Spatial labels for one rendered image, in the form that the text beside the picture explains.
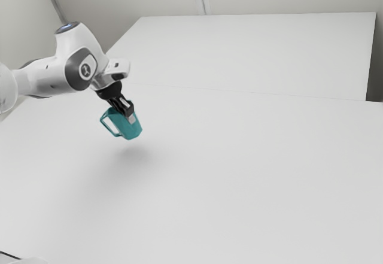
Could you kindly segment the teal faceted mug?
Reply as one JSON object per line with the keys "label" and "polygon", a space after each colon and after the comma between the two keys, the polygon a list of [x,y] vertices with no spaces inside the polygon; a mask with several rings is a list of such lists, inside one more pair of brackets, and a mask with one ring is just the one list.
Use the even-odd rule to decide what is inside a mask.
{"label": "teal faceted mug", "polygon": [[142,126],[135,112],[126,117],[113,107],[109,107],[99,121],[114,137],[132,140],[139,137],[142,132]]}

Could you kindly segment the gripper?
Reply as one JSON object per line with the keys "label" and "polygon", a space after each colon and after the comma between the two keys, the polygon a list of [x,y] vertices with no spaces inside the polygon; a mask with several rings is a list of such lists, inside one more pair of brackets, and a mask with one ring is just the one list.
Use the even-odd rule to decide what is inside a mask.
{"label": "gripper", "polygon": [[110,86],[97,90],[96,94],[102,100],[110,102],[112,100],[117,100],[119,112],[125,116],[128,122],[132,125],[135,123],[135,109],[132,101],[126,99],[122,92],[122,83],[121,81],[116,81]]}

